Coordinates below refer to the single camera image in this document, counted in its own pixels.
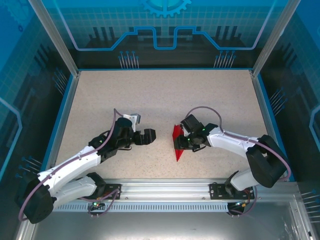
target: speckled surface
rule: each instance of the speckled surface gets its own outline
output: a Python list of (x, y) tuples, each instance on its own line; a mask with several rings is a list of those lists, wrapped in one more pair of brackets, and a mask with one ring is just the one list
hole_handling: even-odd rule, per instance
[[(175, 124), (196, 106), (215, 108), (223, 128), (260, 137), (266, 127), (247, 70), (139, 70), (83, 71), (59, 150), (57, 164), (79, 152), (100, 133), (109, 130), (113, 108), (122, 114), (139, 113), (137, 130), (156, 130), (147, 146), (119, 151), (89, 172), (103, 178), (227, 178), (248, 167), (232, 152), (207, 147), (185, 150), (176, 162), (172, 133)], [(204, 125), (218, 124), (214, 112), (193, 112)]]

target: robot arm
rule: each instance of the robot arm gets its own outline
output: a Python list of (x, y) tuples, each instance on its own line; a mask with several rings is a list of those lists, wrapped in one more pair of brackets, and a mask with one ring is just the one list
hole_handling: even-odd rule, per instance
[[(35, 224), (45, 219), (54, 208), (80, 197), (97, 199), (106, 192), (105, 181), (95, 172), (87, 174), (78, 180), (77, 176), (95, 167), (105, 160), (113, 157), (119, 150), (130, 150), (131, 145), (148, 145), (156, 139), (156, 132), (153, 129), (145, 129), (144, 134), (136, 131), (136, 124), (140, 123), (140, 115), (132, 114), (118, 118), (114, 124), (112, 135), (108, 142), (98, 149), (107, 139), (110, 132), (104, 132), (93, 138), (87, 146), (73, 157), (63, 163), (40, 172), (37, 175), (27, 174), (21, 179), (19, 189), (15, 196), (15, 202), (21, 208), (26, 197), (39, 185), (47, 176), (50, 178), (45, 181), (32, 195), (23, 213)], [(52, 174), (54, 170), (64, 165), (61, 169)]]
[(248, 160), (249, 169), (235, 172), (225, 182), (226, 191), (230, 195), (256, 185), (271, 188), (286, 171), (285, 165), (276, 156), (256, 144), (258, 142), (271, 148), (287, 162), (286, 156), (268, 135), (257, 138), (222, 131), (216, 124), (204, 126), (192, 114), (181, 121), (180, 127), (183, 135), (174, 140), (176, 150), (197, 152), (205, 147), (216, 147)]

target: gear graphic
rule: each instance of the gear graphic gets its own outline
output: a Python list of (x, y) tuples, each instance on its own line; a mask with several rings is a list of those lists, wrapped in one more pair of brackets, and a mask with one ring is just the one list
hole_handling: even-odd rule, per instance
[(7, 10), (18, 24), (23, 24), (29, 16), (28, 0), (2, 0), (0, 6), (6, 6)]
[(186, 10), (191, 0), (141, 0), (141, 3), (144, 5), (144, 10), (149, 10), (150, 14), (166, 18), (168, 15), (173, 17), (175, 14), (180, 14), (181, 10)]

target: red object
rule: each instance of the red object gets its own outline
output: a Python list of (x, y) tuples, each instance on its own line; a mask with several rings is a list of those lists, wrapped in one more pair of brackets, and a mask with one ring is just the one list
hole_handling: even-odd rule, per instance
[[(172, 134), (173, 141), (175, 141), (178, 136), (183, 134), (184, 134), (183, 128), (180, 125), (174, 125), (173, 134)], [(174, 150), (175, 150), (176, 161), (178, 162), (184, 151), (181, 149), (174, 149)]]

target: enclosure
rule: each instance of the enclosure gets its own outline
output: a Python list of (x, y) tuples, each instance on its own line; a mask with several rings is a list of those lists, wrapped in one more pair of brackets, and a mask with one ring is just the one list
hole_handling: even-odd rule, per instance
[[(319, 10), (312, 0), (0, 0), (1, 239), (318, 239)], [(268, 134), (288, 159), (289, 180), (258, 185), (247, 215), (227, 214), (239, 199), (212, 199), (210, 185), (248, 159), (206, 147), (176, 160), (174, 125), (197, 106), (232, 133)], [(108, 214), (91, 219), (73, 199), (20, 222), (22, 178), (109, 130), (114, 108), (141, 115), (137, 130), (156, 139), (78, 176), (121, 185)]]

